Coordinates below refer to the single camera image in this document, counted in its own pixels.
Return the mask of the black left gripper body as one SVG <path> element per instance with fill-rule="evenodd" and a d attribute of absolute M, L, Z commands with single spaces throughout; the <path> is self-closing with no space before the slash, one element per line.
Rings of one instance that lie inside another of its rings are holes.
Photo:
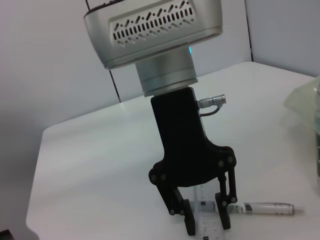
<path fill-rule="evenodd" d="M 228 175 L 235 187 L 235 153 L 207 138 L 193 88 L 154 96 L 151 106 L 164 149 L 163 159 L 149 172 L 152 184 L 191 187 Z"/>

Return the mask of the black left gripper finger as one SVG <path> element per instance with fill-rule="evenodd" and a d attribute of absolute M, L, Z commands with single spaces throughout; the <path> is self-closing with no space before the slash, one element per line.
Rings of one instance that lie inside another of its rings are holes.
<path fill-rule="evenodd" d="M 235 169 L 231 168 L 228 170 L 228 184 L 229 184 L 229 193 L 227 193 L 226 182 L 227 178 L 225 173 L 220 174 L 217 178 L 219 181 L 220 192 L 215 194 L 215 201 L 217 204 L 217 209 L 221 224 L 224 230 L 229 230 L 231 228 L 230 216 L 228 212 L 228 205 L 231 203 L 236 203 L 237 190 L 236 190 L 236 178 L 235 178 Z"/>
<path fill-rule="evenodd" d="M 196 223 L 194 214 L 188 199 L 183 199 L 179 189 L 166 181 L 150 180 L 155 185 L 171 216 L 179 214 L 184 216 L 184 223 L 189 236 L 196 235 Z"/>

